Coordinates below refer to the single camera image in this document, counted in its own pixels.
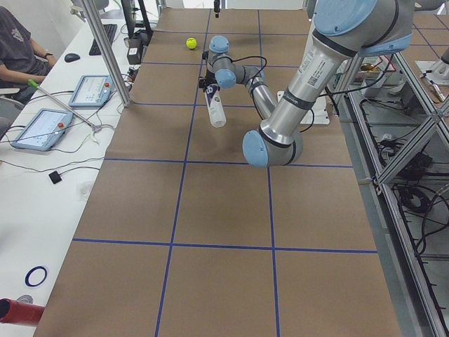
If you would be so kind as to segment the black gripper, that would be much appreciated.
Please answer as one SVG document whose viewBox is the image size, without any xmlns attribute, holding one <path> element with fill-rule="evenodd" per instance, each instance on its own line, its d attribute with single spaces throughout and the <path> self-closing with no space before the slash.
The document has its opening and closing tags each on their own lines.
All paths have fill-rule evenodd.
<svg viewBox="0 0 449 337">
<path fill-rule="evenodd" d="M 206 63 L 206 77 L 199 77 L 199 88 L 206 89 L 209 84 L 217 84 L 215 73 L 213 72 L 213 66 Z"/>
</svg>

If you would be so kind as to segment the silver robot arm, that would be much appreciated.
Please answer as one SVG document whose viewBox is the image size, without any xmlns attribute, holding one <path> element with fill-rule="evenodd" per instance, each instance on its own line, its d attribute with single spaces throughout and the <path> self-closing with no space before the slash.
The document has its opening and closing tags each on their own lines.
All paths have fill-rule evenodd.
<svg viewBox="0 0 449 337">
<path fill-rule="evenodd" d="M 244 85 L 262 116 L 259 128 L 243 137 L 246 161 L 258 168 L 295 161 L 303 148 L 298 126 L 342 62 L 406 49 L 413 15 L 413 1 L 318 1 L 311 47 L 280 99 L 258 68 L 231 59 L 226 37 L 214 36 L 203 53 L 208 74 L 221 89 Z"/>
</svg>

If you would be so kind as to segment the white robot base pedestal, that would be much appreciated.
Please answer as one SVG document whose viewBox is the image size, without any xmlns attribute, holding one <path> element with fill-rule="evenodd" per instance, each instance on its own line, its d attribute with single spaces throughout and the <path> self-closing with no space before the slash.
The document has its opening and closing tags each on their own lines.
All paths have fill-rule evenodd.
<svg viewBox="0 0 449 337">
<path fill-rule="evenodd" d="M 301 125 L 328 125 L 330 123 L 328 112 L 326 110 L 326 99 L 320 97 L 315 102 L 314 106 L 300 122 Z"/>
</svg>

